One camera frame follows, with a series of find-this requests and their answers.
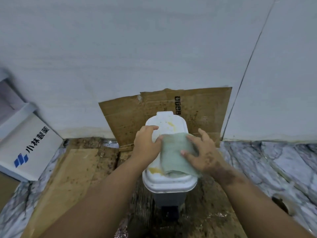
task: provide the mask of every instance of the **white wall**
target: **white wall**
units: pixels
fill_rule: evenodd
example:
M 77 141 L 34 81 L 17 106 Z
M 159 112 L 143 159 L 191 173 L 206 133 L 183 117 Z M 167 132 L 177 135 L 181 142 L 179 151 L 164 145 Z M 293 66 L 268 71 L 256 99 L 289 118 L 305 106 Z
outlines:
M 277 0 L 225 139 L 317 141 L 317 0 Z
M 113 137 L 98 102 L 140 91 L 228 85 L 230 110 L 272 4 L 2 0 L 0 61 L 63 138 Z

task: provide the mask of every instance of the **right hand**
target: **right hand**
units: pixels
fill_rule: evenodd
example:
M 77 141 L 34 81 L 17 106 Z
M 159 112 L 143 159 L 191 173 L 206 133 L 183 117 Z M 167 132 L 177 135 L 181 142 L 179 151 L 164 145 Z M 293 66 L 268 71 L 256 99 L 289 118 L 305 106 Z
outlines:
M 200 128 L 198 132 L 201 138 L 192 135 L 188 135 L 187 138 L 198 148 L 199 156 L 195 157 L 186 150 L 182 150 L 181 154 L 194 168 L 209 174 L 217 181 L 219 172 L 230 169 L 230 166 L 225 162 L 209 135 Z

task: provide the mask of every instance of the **blue logo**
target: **blue logo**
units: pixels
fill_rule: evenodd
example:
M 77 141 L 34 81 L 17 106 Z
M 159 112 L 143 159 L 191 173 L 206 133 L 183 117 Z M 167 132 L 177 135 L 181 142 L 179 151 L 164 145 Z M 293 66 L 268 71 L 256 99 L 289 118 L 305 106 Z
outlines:
M 24 157 L 22 154 L 18 155 L 18 158 L 14 160 L 15 167 L 18 167 L 19 165 L 22 165 L 23 163 L 26 163 L 29 160 L 28 155 L 25 155 Z

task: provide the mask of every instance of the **plastic lid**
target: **plastic lid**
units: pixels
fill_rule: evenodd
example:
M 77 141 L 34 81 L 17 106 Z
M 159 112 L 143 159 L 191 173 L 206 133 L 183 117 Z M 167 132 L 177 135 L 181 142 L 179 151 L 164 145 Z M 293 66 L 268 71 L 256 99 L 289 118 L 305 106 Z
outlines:
M 172 111 L 157 112 L 145 125 L 159 126 L 159 129 L 153 132 L 153 142 L 162 134 L 188 133 L 186 121 L 181 116 L 174 115 Z M 165 176 L 161 168 L 160 154 L 143 171 L 142 178 L 145 187 L 153 193 L 188 192 L 196 186 L 198 180 L 197 177 L 186 174 L 180 177 Z

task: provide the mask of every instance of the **floor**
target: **floor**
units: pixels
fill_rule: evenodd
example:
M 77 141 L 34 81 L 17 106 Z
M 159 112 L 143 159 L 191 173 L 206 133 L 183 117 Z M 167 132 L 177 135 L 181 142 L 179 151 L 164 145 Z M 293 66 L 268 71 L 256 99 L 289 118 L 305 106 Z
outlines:
M 98 138 L 90 139 L 82 141 L 76 148 L 96 148 L 100 142 Z M 117 148 L 115 142 L 102 143 Z M 0 214 L 0 237 L 18 238 L 22 235 L 58 157 L 66 148 L 67 142 L 56 152 L 38 181 L 22 182 L 18 186 Z M 244 173 L 265 194 L 270 197 L 282 194 L 291 200 L 295 204 L 295 220 L 317 234 L 317 144 L 224 141 L 220 144 L 220 151 L 228 163 Z M 117 165 L 130 154 L 122 152 Z M 116 237 L 127 237 L 128 223 L 133 222 L 131 217 L 141 220 L 145 230 L 160 236 L 245 237 L 224 192 L 209 177 L 203 177 L 193 192 L 189 192 L 177 224 L 159 219 L 159 210 L 142 180 L 138 181 L 128 216 Z

